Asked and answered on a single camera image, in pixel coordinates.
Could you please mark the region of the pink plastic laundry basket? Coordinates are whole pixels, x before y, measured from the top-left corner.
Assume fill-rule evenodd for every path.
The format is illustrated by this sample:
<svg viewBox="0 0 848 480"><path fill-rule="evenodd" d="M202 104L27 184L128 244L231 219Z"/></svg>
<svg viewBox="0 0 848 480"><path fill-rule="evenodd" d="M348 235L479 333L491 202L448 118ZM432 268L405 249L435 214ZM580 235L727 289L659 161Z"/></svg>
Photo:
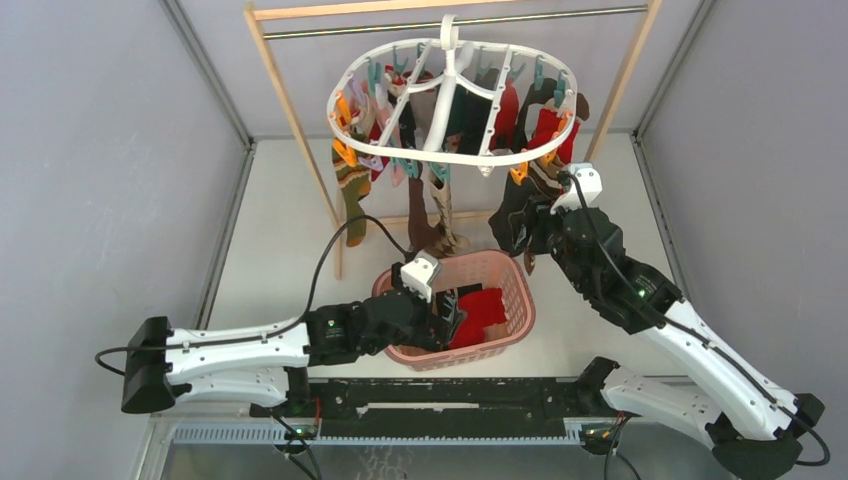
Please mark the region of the pink plastic laundry basket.
<svg viewBox="0 0 848 480"><path fill-rule="evenodd" d="M385 354L391 360L417 372L444 369L500 355L529 334L535 323L536 310L524 272L515 260L499 250L481 250L440 262L441 271L433 282L436 293L475 283L481 283L483 289L502 290L509 335L492 342L455 350L449 348L442 352L390 346Z"/></svg>

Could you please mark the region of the brown sock with striped toe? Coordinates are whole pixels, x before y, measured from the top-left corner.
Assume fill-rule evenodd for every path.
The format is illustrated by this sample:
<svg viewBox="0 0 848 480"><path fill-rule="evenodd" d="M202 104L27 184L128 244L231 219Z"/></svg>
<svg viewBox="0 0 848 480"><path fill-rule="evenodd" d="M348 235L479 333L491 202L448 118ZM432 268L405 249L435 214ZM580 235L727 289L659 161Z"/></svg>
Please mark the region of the brown sock with striped toe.
<svg viewBox="0 0 848 480"><path fill-rule="evenodd" d="M433 245L440 237L437 227L429 222L423 194L423 182L420 178L409 178L408 182L409 213L407 233L412 251L420 251Z"/></svg>

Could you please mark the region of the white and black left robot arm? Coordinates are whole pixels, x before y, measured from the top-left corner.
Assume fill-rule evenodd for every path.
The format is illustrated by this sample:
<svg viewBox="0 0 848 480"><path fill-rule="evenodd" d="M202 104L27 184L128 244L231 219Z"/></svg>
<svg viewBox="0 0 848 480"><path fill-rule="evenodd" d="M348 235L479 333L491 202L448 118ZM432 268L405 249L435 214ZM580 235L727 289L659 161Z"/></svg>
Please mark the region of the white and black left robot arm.
<svg viewBox="0 0 848 480"><path fill-rule="evenodd" d="M191 330L150 317L127 345L121 410L150 414L188 401L246 401L298 417L310 409L313 392L297 372L352 364L390 346L442 352L466 318L453 294L428 302L405 290L253 328Z"/></svg>

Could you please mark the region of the beige argyle pattern sock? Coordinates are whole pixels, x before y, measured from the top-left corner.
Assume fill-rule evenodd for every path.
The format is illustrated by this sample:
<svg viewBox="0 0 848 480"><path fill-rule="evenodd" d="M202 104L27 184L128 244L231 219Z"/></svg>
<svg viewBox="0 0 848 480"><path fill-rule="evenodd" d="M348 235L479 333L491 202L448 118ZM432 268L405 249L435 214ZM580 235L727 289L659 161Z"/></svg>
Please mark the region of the beige argyle pattern sock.
<svg viewBox="0 0 848 480"><path fill-rule="evenodd" d="M470 240L455 232L453 228L453 208L450 185L431 175L428 179L429 192L438 211L436 224L437 237L426 251L436 258L458 255L470 247Z"/></svg>

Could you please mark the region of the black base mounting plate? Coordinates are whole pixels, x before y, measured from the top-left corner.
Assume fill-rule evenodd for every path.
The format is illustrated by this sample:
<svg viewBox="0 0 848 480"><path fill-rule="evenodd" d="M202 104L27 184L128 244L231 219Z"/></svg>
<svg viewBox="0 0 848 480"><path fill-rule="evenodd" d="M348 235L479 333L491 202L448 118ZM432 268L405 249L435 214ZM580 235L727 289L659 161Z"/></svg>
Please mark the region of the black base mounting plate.
<svg viewBox="0 0 848 480"><path fill-rule="evenodd" d="M557 438L569 423L618 415L582 382L554 377L311 380L306 394L249 414L302 420L324 438L436 440Z"/></svg>

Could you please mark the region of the wooden clothes rack frame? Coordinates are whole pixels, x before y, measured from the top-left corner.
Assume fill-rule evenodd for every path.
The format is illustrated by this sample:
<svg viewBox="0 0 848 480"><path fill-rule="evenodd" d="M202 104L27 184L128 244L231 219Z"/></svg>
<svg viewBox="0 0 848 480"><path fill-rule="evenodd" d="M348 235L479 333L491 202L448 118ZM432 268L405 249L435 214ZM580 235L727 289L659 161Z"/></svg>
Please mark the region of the wooden clothes rack frame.
<svg viewBox="0 0 848 480"><path fill-rule="evenodd" d="M311 172L317 182L317 186L319 187L319 191L322 195L322 199L324 200L325 206L327 208L327 212L330 217L330 222L335 227L342 227L344 220L344 216L340 216L339 211L335 208L333 200L331 200L323 177L321 176L318 165L315 160L315 156L309 146L308 140L304 133L299 115L296 110L296 106L294 104L294 100L292 99L288 88L283 79L281 70L277 64L276 58L270 47L270 40L278 40L278 39L288 39L288 38L307 38L307 37L319 37L319 36L335 36L335 35L347 35L347 34L361 34L361 33L373 33L380 31L394 31L394 30L412 30L412 29L426 29L426 28L436 28L440 29L440 37L439 39L433 40L422 40L424 41L424 47L422 50L422 54L420 58L416 59L416 66L412 71L410 82L417 81L418 76L421 71L423 71L424 64L427 56L429 55L430 50L434 45L438 45L445 52L446 58L446 68L447 73L437 76L432 79L429 83L412 83L411 86L407 87L407 91L403 92L398 100L397 109L403 108L408 100L408 96L412 93L418 93L419 91L424 91L430 88L435 88L443 83L446 83L446 88L448 91L444 92L444 100L437 100L436 105L436 120L441 121L441 117L439 115L444 116L447 113L447 108L449 105L446 102L452 101L452 96L450 100L448 100L448 93L453 95L456 85L462 85L467 90L472 93L486 98L491 99L495 102L492 106L493 109L499 106L497 102L500 101L502 93L500 92L501 87L505 88L505 75L506 73L511 72L511 67L509 67L508 63L511 60L513 53L518 53L520 55L530 56L534 54L540 55L540 62L547 62L551 65L558 65L563 70L568 70L568 67L565 63L551 58L546 59L545 55L540 53L540 50L531 49L529 47L523 47L512 44L496 44L492 42L483 42L481 43L481 47L490 47L494 50L502 50L505 52L505 63L502 68L501 76L499 77L499 82L495 91L482 89L476 85L472 85L470 81L464 77L460 78L460 75L456 73L457 60L455 55L455 47L456 45L465 45L464 42L458 39L458 27L460 25L474 25L474 24L489 24L489 23L509 23L509 22L521 22L521 21L532 21L532 20L542 20L542 19L551 19L551 18L571 18L571 17L592 17L592 16L605 16L605 15L615 15L615 14L626 14L626 13L642 13L643 17L639 21L636 30L634 31L633 38L630 41L628 46L628 50L624 55L622 62L620 64L617 76L615 81L613 82L613 86L610 90L609 96L604 105L604 109L602 111L599 123L597 128L594 131L589 147L586 151L586 155L584 157L584 162L593 162L597 153L600 151L606 136L609 132L611 122L617 113L619 108L619 104L621 99L623 98L625 89L630 82L630 78L633 74L635 66L641 56L641 51L644 47L644 44L647 41L647 38L651 32L653 24L656 20L656 17L659 13L659 10L662 6L663 1L644 1L642 4L636 6L627 6L627 7L605 7L598 9L588 9L588 10L572 10L565 11L562 13L552 13L552 14L532 14L532 15L523 15L523 16L506 16L506 17L486 17L479 19L471 19L471 20L455 20L454 16L446 15L438 24L435 23L417 23L417 24L397 24L397 25L385 25L385 26L362 26L356 28L341 28L341 29L329 29L329 30L309 30L309 31L298 31L298 32L283 32L283 33L267 33L262 26L263 22L273 22L273 21L281 21L281 20L291 20L291 19L299 19L299 18L317 18L317 17L329 17L329 16L337 16L337 15L357 15L357 14L373 14L375 12L392 12L392 11L402 11L402 10L419 10L419 9L434 9L434 8L449 8L449 7L459 7L459 6L469 6L469 5L486 5L486 4L499 4L499 3L516 3L520 1L362 1L362 2L353 2L353 3L338 3L338 4L326 4L326 5L313 5L313 6L302 6L302 7L287 7L287 8L275 8L275 9L256 9L255 5L252 2L248 2L244 8L244 17L247 22L248 28L251 32L254 43L259 51L260 57L265 65L265 68L268 72L268 75L271 80L271 84L274 88L274 91L277 95L279 103L285 113L286 119L289 123L289 126L292 129L293 135L297 144L300 148L300 151L307 163L307 166L311 169ZM337 104L342 107L341 112L343 115L344 124L340 127L337 123L338 111L336 109ZM329 121L329 126L333 132L334 138L338 136L342 136L345 138L341 139L341 143L343 148L338 150L342 153L342 157L345 159L354 159L351 156L354 151L362 151L362 152L371 152L374 150L378 157L387 156L392 157L395 154L399 154L401 152L398 148L383 148L383 143L379 143L374 146L368 146L365 144L361 144L354 142L353 139L350 139L349 143L346 138L346 134L349 133L347 130L344 130L342 127L350 127L351 118L349 117L349 108L346 100L344 98L343 92L334 90L330 95L329 103L327 104L327 112L325 114L326 119ZM391 130L387 131L386 129L391 129L394 127L394 124L399 119L399 115L401 113L400 110L395 110L392 112L392 116L389 117L389 123L383 129L383 137L381 137L380 142L387 142L388 135L391 133ZM542 150L532 150L527 154L516 154L517 160L525 160L532 158L542 158L540 155ZM420 160L422 162L429 161L430 157L433 157L436 163L444 163L444 164L456 164L456 165L472 165L479 167L481 174L484 177L488 177L491 174L491 171L494 167L498 166L510 166L519 165L516 161L512 163L505 163L507 160L498 161L495 160L480 160L475 162L464 161L461 159L455 159L456 155L447 154L447 153L421 153L413 155L415 152L407 150L410 153L404 153L406 157L411 160Z"/></svg>

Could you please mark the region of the olive green and orange sock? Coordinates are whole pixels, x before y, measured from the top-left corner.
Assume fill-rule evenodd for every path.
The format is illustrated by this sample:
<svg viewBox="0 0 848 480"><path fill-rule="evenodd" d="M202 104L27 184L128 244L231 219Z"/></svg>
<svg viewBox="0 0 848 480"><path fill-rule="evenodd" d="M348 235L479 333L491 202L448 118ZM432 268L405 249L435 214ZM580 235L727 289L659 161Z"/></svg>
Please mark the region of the olive green and orange sock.
<svg viewBox="0 0 848 480"><path fill-rule="evenodd" d="M350 221L354 217L364 215L360 202L371 192L371 170L360 164L349 165L336 149L332 150L332 164L342 195L346 220ZM351 222L346 229L346 246L350 248L358 246L365 239L366 234L365 220Z"/></svg>

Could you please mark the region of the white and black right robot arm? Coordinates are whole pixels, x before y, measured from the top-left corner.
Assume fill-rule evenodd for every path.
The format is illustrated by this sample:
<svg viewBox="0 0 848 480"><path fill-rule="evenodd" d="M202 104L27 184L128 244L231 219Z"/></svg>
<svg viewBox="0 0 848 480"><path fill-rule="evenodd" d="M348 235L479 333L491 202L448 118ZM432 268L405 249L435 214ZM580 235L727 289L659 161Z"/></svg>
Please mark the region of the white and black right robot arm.
<svg viewBox="0 0 848 480"><path fill-rule="evenodd" d="M650 418L705 445L739 479L777 479L803 464L803 436L819 443L816 465L832 458L816 426L825 407L752 367L656 268L626 253L622 230L600 209L526 202L511 222L517 242L546 253L605 321L662 350L700 388L655 383L608 358L581 375L578 402L592 416L611 408Z"/></svg>

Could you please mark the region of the black sock with beige stripes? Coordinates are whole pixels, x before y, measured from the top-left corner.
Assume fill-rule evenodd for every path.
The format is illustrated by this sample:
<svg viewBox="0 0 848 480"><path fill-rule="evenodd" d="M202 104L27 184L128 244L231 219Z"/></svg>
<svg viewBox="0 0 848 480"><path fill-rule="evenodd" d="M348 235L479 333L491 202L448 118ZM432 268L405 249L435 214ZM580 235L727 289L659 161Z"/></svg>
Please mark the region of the black sock with beige stripes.
<svg viewBox="0 0 848 480"><path fill-rule="evenodd" d="M455 298L459 299L459 298L461 298L465 295L481 291L482 289L483 289L483 286L482 286L481 283L463 285L463 286L459 286L459 287L451 287L451 288L448 288L448 289L445 289L445 290L438 291L436 293L436 298L439 301L441 301L442 299L444 299L446 297L455 297Z"/></svg>

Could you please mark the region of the dark green patterned sock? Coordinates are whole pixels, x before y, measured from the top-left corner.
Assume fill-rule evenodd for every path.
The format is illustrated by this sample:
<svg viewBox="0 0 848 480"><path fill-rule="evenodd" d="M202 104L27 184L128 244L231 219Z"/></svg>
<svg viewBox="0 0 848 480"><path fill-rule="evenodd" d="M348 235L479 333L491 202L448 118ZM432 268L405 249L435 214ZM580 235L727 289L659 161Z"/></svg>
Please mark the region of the dark green patterned sock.
<svg viewBox="0 0 848 480"><path fill-rule="evenodd" d="M445 145L463 155L479 153L489 118L491 101L457 87L452 99Z"/></svg>

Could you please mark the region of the black sock with tan toe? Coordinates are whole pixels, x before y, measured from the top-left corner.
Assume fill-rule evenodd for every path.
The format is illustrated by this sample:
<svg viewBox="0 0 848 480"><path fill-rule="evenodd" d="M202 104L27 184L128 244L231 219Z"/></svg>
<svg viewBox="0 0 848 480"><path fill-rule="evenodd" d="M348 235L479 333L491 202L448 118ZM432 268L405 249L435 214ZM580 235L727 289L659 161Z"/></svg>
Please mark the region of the black sock with tan toe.
<svg viewBox="0 0 848 480"><path fill-rule="evenodd" d="M512 150L532 150L549 142L559 131L561 118L554 108L554 100L544 101L536 120L532 137L526 135L526 113L533 102L525 101L519 111ZM527 177L521 183L512 178L505 182L502 202L488 223L499 248L512 257L523 255L530 259L547 253L544 242L532 236L527 229L528 221L524 208L532 199L552 201L561 193L558 172L572 161L574 141L582 123L590 118L588 100L582 93L576 95L574 124L567 139L558 147L557 153L549 163L533 160L528 165Z"/></svg>

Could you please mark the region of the long thin red sock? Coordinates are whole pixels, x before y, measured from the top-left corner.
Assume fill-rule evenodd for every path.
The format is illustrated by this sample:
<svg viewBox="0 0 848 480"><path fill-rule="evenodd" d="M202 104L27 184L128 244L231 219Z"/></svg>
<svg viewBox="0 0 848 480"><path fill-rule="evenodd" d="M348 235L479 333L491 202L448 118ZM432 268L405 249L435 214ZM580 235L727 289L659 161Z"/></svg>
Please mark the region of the long thin red sock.
<svg viewBox="0 0 848 480"><path fill-rule="evenodd" d="M512 146L518 113L518 95L514 87L514 82L508 80L499 103L499 110L494 124L494 134L490 139L489 148L492 151L508 149Z"/></svg>

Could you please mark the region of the white round clip hanger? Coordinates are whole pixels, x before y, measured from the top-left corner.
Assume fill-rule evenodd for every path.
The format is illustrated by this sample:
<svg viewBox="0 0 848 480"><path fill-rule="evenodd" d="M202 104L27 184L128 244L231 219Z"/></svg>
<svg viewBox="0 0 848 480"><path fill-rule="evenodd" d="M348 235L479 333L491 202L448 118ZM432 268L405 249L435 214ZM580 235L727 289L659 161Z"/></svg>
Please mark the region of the white round clip hanger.
<svg viewBox="0 0 848 480"><path fill-rule="evenodd" d="M383 143L383 148L394 147L400 149L401 152L392 157L378 157L374 150L371 152L354 151L351 155L354 159L344 158L345 161L351 166L360 164L374 171L379 171L383 169L387 160L393 160L404 167L409 167L413 162L422 162L411 160L403 155L410 153L407 150L415 152L413 155L420 155L425 152L431 154L447 153L449 155L454 154L456 155L455 159L464 161L495 160L498 163L507 159L505 163L512 163L517 160L516 154L527 154L537 149L537 151L542 150L540 152L540 155L543 156L541 159L537 157L529 160L517 160L516 163L521 166L498 166L508 168L512 179L516 183L521 183L527 177L528 165L531 161L541 160L544 163L549 163L557 153L558 147L569 136L576 112L576 95L578 94L576 76L566 64L568 70L563 70L558 65L540 62L540 55L538 54L525 56L513 53L508 63L512 71L506 73L504 83L506 84L508 80L514 82L519 100L519 111L527 99L533 102L526 113L526 135L528 137L533 136L539 111L544 101L549 98L554 100L554 108L561 118L558 126L559 131L551 137L548 143L532 150L515 152L511 146L508 149L492 151L489 145L494 134L494 124L499 106L493 109L492 106L495 102L489 99L491 109L479 153L477 155L463 155L451 152L445 145L445 137L452 101L446 102L449 105L445 108L447 114L439 115L441 121L436 120L437 100L444 100L442 95L445 91L448 91L446 83L410 94L403 108L397 109L400 96L407 91L407 87L411 86L412 83L426 84L435 77L447 73L445 52L438 45L434 45L426 61L423 62L423 71L421 71L417 81L409 81L416 66L416 59L421 57L425 46L422 40L439 39L439 37L440 29L436 38L416 38L390 42L366 52L349 65L334 89L343 92L349 108L348 115L352 117L350 127L342 127L349 132L346 134L348 139L346 143L349 143L350 139L368 146L374 146L379 142ZM456 73L460 75L460 78L468 79L472 85L495 91L496 84L500 83L499 77L505 63L505 52L491 49L488 46L481 47L483 42L464 42L469 43L453 47L457 60ZM388 141L380 142L384 135L383 129L389 123L389 117L396 109L401 111L399 119L393 128L386 129L387 131L391 130ZM433 157L422 163L435 168L440 176L445 176L450 166L456 165L436 163Z"/></svg>

